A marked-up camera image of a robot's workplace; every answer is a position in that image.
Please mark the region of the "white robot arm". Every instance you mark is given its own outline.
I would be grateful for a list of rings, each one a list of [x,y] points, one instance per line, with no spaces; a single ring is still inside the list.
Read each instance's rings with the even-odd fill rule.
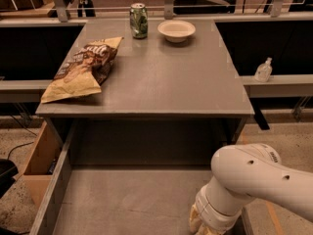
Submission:
[[[224,146],[214,153],[210,166],[212,177],[190,210],[189,227],[195,235],[224,235],[255,199],[313,221],[313,173],[283,166],[271,146]]]

